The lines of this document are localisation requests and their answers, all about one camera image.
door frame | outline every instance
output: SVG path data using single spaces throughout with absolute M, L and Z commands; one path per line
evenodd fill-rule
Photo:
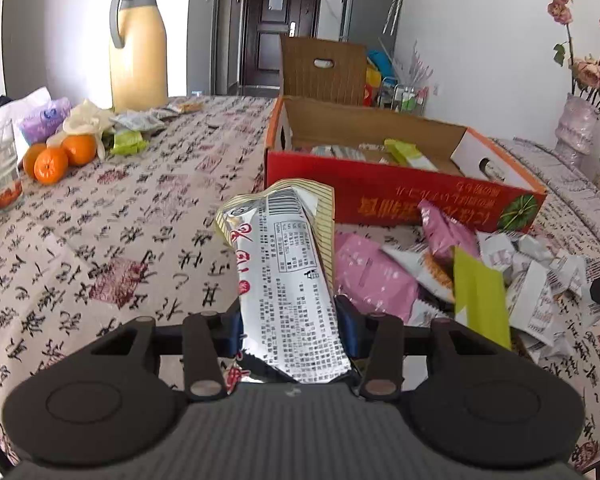
M 315 38 L 318 34 L 318 22 L 320 21 L 320 5 L 322 4 L 322 0 L 316 0 L 315 3 L 315 14 L 314 14 L 314 23 L 311 30 L 311 38 Z M 240 54 L 238 56 L 238 60 L 240 63 L 240 70 L 238 76 L 238 86 L 242 88 L 244 86 L 244 56 L 246 54 L 246 43 L 247 43 L 247 16 L 249 13 L 249 0 L 242 0 L 242 14 L 240 16 Z

ribbed gray surface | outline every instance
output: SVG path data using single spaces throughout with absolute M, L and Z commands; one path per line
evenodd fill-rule
M 101 470 L 24 463 L 8 480 L 513 480 L 581 479 L 566 465 L 494 472 L 448 460 L 420 443 L 387 404 L 347 386 L 241 384 L 229 398 L 192 404 L 158 447 Z

thermos handle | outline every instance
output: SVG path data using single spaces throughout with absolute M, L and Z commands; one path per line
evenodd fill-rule
M 111 31 L 111 39 L 113 45 L 116 48 L 123 48 L 125 46 L 125 40 L 120 36 L 120 30 L 118 29 L 118 7 L 120 6 L 120 0 L 112 0 L 111 6 L 109 7 L 109 30 Z

dark brown door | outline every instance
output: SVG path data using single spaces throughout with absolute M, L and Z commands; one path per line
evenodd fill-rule
M 320 0 L 246 0 L 244 86 L 280 85 L 280 34 L 314 36 Z

cardboard box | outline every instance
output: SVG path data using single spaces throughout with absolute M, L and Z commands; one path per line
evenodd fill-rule
M 280 36 L 280 93 L 343 105 L 362 105 L 366 47 L 353 43 Z
M 387 154 L 378 151 L 363 150 L 367 162 L 294 151 L 325 144 L 358 148 L 385 138 L 415 143 L 440 172 L 379 164 Z M 488 179 L 487 162 L 503 182 Z M 471 128 L 289 96 L 278 99 L 269 124 L 265 172 L 267 186 L 291 177 L 333 186 L 341 223 L 419 224 L 417 205 L 427 199 L 481 231 L 526 231 L 546 197 L 531 173 Z

